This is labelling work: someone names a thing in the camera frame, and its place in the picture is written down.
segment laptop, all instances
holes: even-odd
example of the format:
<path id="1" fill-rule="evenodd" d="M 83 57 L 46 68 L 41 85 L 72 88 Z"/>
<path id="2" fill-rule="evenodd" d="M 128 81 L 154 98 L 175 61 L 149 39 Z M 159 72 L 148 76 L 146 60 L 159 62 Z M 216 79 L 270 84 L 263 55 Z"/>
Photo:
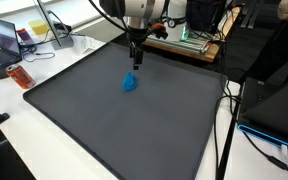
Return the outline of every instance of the laptop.
<path id="1" fill-rule="evenodd" d="M 288 83 L 282 87 L 247 79 L 238 129 L 275 146 L 288 147 Z"/>
<path id="2" fill-rule="evenodd" d="M 8 62 L 17 63 L 21 60 L 15 25 L 0 20 L 0 65 Z"/>

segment computer screen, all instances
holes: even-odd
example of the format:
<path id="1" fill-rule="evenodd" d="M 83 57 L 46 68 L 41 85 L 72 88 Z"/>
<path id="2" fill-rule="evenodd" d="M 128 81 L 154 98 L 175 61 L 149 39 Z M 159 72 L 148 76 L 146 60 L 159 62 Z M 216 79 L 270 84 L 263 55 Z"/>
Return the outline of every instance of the computer screen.
<path id="1" fill-rule="evenodd" d="M 20 55 L 15 25 L 2 20 L 0 20 L 0 48 Z"/>
<path id="2" fill-rule="evenodd" d="M 69 34 L 65 35 L 64 37 L 60 37 L 57 34 L 57 30 L 54 26 L 54 23 L 52 21 L 52 19 L 49 16 L 49 11 L 46 10 L 44 3 L 41 0 L 36 0 L 39 6 L 40 11 L 42 12 L 42 16 L 45 18 L 45 20 L 47 21 L 51 31 L 54 34 L 56 43 L 52 43 L 53 48 L 55 50 L 58 49 L 63 49 L 63 48 L 67 48 L 67 47 L 72 47 L 74 45 L 73 40 L 71 39 L 71 37 L 69 36 Z"/>
<path id="3" fill-rule="evenodd" d="M 59 36 L 58 36 L 58 34 L 57 34 L 57 32 L 56 32 L 56 28 L 54 27 L 53 21 L 52 21 L 52 19 L 50 18 L 50 16 L 48 15 L 48 12 L 47 12 L 47 10 L 46 10 L 43 2 L 42 2 L 41 0 L 37 0 L 37 3 L 38 3 L 38 5 L 39 5 L 39 7 L 40 7 L 40 10 L 41 10 L 41 12 L 42 12 L 45 20 L 47 21 L 49 27 L 51 28 L 51 31 L 52 31 L 53 34 L 54 34 L 54 37 L 55 37 L 56 41 L 58 42 L 59 46 L 61 46 L 61 42 L 60 42 L 60 40 L 59 40 L 60 38 L 59 38 Z"/>

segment gray tray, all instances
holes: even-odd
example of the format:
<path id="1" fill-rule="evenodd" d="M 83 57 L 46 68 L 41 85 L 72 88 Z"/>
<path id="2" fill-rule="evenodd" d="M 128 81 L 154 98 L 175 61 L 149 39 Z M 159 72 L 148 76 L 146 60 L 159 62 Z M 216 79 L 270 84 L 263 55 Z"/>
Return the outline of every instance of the gray tray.
<path id="1" fill-rule="evenodd" d="M 24 94 L 119 179 L 194 179 L 213 125 L 220 75 L 107 44 Z M 138 87 L 122 88 L 128 71 Z"/>

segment black wire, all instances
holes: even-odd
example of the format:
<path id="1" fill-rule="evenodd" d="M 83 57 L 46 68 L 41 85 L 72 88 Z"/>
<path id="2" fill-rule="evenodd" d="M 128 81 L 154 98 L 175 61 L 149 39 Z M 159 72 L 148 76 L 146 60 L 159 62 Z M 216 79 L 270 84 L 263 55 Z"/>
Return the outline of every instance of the black wire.
<path id="1" fill-rule="evenodd" d="M 265 156 L 266 158 L 269 157 L 266 153 L 264 153 L 260 148 L 258 148 L 255 143 L 251 140 L 251 138 L 245 133 L 243 132 L 243 134 L 245 135 L 245 137 L 247 138 L 247 140 L 252 144 L 252 146 L 258 151 L 260 152 L 263 156 Z"/>
<path id="2" fill-rule="evenodd" d="M 210 38 L 211 40 L 214 39 L 214 37 L 212 37 L 209 33 L 205 32 L 204 30 L 202 31 L 203 34 L 205 34 L 208 38 Z"/>
<path id="3" fill-rule="evenodd" d="M 24 55 L 25 53 L 33 53 L 37 50 L 36 46 L 28 46 L 28 47 L 25 47 L 25 48 L 22 48 L 24 49 L 24 51 L 21 51 L 22 55 Z"/>
<path id="4" fill-rule="evenodd" d="M 227 81 L 227 83 L 226 83 L 226 89 L 227 89 L 227 91 L 228 91 L 229 97 L 232 97 L 231 90 L 230 90 L 230 88 L 228 88 L 229 83 L 230 83 L 230 81 Z M 231 112 L 232 115 L 234 114 L 234 110 L 233 110 L 233 98 L 230 98 L 230 112 Z"/>
<path id="5" fill-rule="evenodd" d="M 120 26 L 119 24 L 117 24 L 114 21 L 112 21 L 109 17 L 107 17 L 100 9 L 97 8 L 97 6 L 94 4 L 94 2 L 92 0 L 89 0 L 89 2 L 96 9 L 96 11 L 98 13 L 100 13 L 101 16 L 103 16 L 106 20 L 108 20 L 110 23 L 112 23 L 114 26 L 116 26 L 117 28 L 121 29 L 122 31 L 130 33 L 130 31 L 128 31 L 127 29 L 124 29 L 122 26 Z"/>
<path id="6" fill-rule="evenodd" d="M 50 57 L 45 57 L 45 58 L 34 58 L 33 60 L 28 60 L 28 59 L 25 59 L 25 56 L 26 55 L 51 55 Z M 44 59 L 50 59 L 50 58 L 53 58 L 55 57 L 55 54 L 52 53 L 52 52 L 49 52 L 49 53 L 30 53 L 30 54 L 24 54 L 23 55 L 23 60 L 26 61 L 26 62 L 34 62 L 34 61 L 38 61 L 38 60 L 44 60 Z"/>
<path id="7" fill-rule="evenodd" d="M 57 19 L 57 20 L 59 20 L 60 21 L 60 23 L 61 23 L 61 25 L 63 26 L 63 29 L 64 30 L 67 30 L 67 33 L 68 33 L 68 35 L 69 35 L 69 30 L 66 28 L 66 26 L 65 26 L 65 24 L 62 22 L 62 20 L 53 12 L 53 11 L 49 11 L 51 14 L 53 14 L 53 16 L 55 16 L 55 18 Z"/>
<path id="8" fill-rule="evenodd" d="M 220 97 L 216 103 L 215 103 L 215 109 L 214 109 L 214 144 L 215 144 L 215 159 L 216 159 L 216 168 L 215 168 L 215 180 L 218 180 L 218 164 L 219 164 L 219 157 L 218 157 L 218 145 L 217 145 L 217 133 L 216 133 L 216 116 L 217 116 L 217 110 L 219 108 L 220 102 L 222 101 L 222 99 L 226 98 L 228 96 L 222 96 Z"/>
<path id="9" fill-rule="evenodd" d="M 193 29 L 191 29 L 190 27 L 189 27 L 189 31 L 190 31 L 190 33 L 193 33 L 193 34 L 195 34 L 197 37 L 194 37 L 194 39 L 198 39 L 198 38 L 204 38 L 204 39 L 207 39 L 207 40 L 212 40 L 213 39 L 213 37 L 211 37 L 209 34 L 207 34 L 207 33 L 205 33 L 204 32 L 204 30 L 202 30 L 202 31 L 200 31 L 199 32 L 199 34 L 197 33 L 197 32 L 195 32 Z"/>
<path id="10" fill-rule="evenodd" d="M 125 24 L 125 21 L 124 21 L 123 16 L 122 16 L 121 7 L 120 7 L 120 5 L 119 5 L 119 3 L 118 3 L 118 0 L 115 0 L 115 5 L 116 5 L 117 13 L 118 13 L 118 18 L 122 21 L 122 24 L 123 24 L 124 28 L 125 28 L 127 31 L 131 32 L 131 31 L 128 29 L 127 25 Z"/>
<path id="11" fill-rule="evenodd" d="M 55 39 L 50 39 L 50 40 L 46 41 L 49 31 L 50 31 L 50 29 L 47 30 L 46 35 L 44 37 L 44 40 L 42 40 L 41 42 L 38 42 L 38 43 L 35 43 L 35 44 L 25 44 L 25 45 L 22 44 L 21 46 L 23 48 L 28 48 L 30 46 L 36 46 L 36 45 L 45 44 L 45 43 L 54 41 Z"/>

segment white table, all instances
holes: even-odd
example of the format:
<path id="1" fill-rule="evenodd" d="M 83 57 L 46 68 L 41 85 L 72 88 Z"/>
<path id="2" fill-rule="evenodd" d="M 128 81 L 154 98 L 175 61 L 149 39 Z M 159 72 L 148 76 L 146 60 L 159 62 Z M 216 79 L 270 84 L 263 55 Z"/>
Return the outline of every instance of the white table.
<path id="1" fill-rule="evenodd" d="M 249 137 L 262 151 L 286 163 L 280 148 L 258 138 Z M 288 180 L 288 172 L 269 162 L 251 145 L 244 134 L 235 128 L 226 166 L 225 180 L 240 179 Z"/>
<path id="2" fill-rule="evenodd" d="M 103 44 L 96 41 L 97 48 Z M 37 52 L 52 51 L 51 45 L 45 44 L 39 46 Z M 87 55 L 78 54 L 74 48 L 54 53 L 56 56 L 52 59 L 33 63 L 22 61 L 19 64 L 39 84 Z M 229 87 L 236 95 L 240 86 L 230 83 Z M 116 179 L 52 121 L 25 102 L 22 97 L 25 91 L 10 78 L 0 80 L 0 113 L 7 112 L 11 116 L 0 125 L 0 129 L 35 178 Z M 219 157 L 221 157 L 231 122 L 228 99 L 222 101 L 217 119 Z M 196 179 L 207 180 L 214 177 L 215 148 L 212 131 Z"/>

